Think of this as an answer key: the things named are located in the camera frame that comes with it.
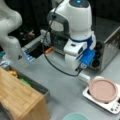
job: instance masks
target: wooden crate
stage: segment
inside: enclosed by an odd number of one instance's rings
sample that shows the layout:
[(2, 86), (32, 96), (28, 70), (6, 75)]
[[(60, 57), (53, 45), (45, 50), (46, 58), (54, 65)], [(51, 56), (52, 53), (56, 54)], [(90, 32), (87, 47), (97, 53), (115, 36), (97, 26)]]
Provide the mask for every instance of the wooden crate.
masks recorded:
[(0, 102), (14, 120), (50, 120), (44, 95), (0, 68)]

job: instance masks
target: table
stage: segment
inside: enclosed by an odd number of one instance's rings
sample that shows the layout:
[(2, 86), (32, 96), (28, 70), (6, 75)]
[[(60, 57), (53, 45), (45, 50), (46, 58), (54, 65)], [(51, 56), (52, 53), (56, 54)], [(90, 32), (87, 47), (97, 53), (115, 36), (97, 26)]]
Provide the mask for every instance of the table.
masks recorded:
[[(48, 57), (60, 69), (76, 74), (67, 68), (62, 55), (52, 52)], [(70, 77), (55, 70), (46, 61), (44, 55), (19, 70), (50, 90), (49, 110), (51, 120), (62, 120), (64, 116), (71, 112), (79, 112), (87, 116), (89, 120), (120, 119), (120, 114), (113, 115), (84, 98), (82, 92), (86, 88), (86, 84), (77, 77)], [(101, 75), (120, 84), (120, 53), (103, 72), (96, 73), (90, 69), (83, 72), (90, 75), (91, 78)]]

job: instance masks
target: black cable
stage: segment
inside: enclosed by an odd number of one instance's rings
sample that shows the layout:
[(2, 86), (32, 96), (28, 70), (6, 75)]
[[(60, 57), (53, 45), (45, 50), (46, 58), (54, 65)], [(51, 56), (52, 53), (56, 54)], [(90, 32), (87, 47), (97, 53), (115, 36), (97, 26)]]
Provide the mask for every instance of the black cable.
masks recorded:
[(46, 60), (48, 61), (48, 63), (49, 63), (52, 67), (54, 67), (56, 70), (58, 70), (59, 72), (65, 74), (65, 75), (72, 76), (72, 77), (77, 77), (77, 76), (79, 75), (79, 73), (80, 73), (83, 69), (79, 69), (79, 72), (78, 72), (76, 75), (72, 75), (72, 74), (66, 73), (66, 72), (60, 70), (59, 68), (57, 68), (55, 65), (53, 65), (53, 64), (50, 62), (50, 60), (48, 59), (48, 57), (46, 56), (46, 53), (45, 53), (44, 42), (45, 42), (45, 40), (47, 39), (47, 38), (46, 38), (47, 33), (49, 32), (49, 30), (50, 30), (50, 28), (51, 28), (51, 25), (52, 25), (54, 19), (56, 18), (56, 17), (55, 17), (55, 12), (56, 12), (58, 6), (57, 6), (57, 7), (55, 8), (55, 10), (54, 10), (53, 19), (52, 19), (51, 23), (49, 24), (48, 29), (47, 29), (47, 31), (46, 31), (46, 33), (45, 33), (45, 35), (44, 35), (44, 38), (43, 38), (43, 44), (42, 44), (43, 54), (44, 54)]

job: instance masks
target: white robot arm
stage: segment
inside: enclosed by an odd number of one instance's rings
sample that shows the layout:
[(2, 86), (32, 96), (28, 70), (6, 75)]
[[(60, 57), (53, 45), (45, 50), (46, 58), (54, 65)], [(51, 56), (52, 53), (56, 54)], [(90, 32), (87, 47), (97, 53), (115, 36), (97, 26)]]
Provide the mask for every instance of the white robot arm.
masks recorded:
[(5, 60), (20, 66), (27, 63), (19, 41), (9, 33), (22, 24), (19, 13), (10, 9), (4, 0), (0, 0), (0, 45), (5, 52)]
[(86, 68), (95, 56), (96, 38), (91, 30), (92, 14), (87, 0), (64, 0), (48, 14), (48, 22), (56, 32), (69, 33), (64, 47), (66, 64), (77, 70)]

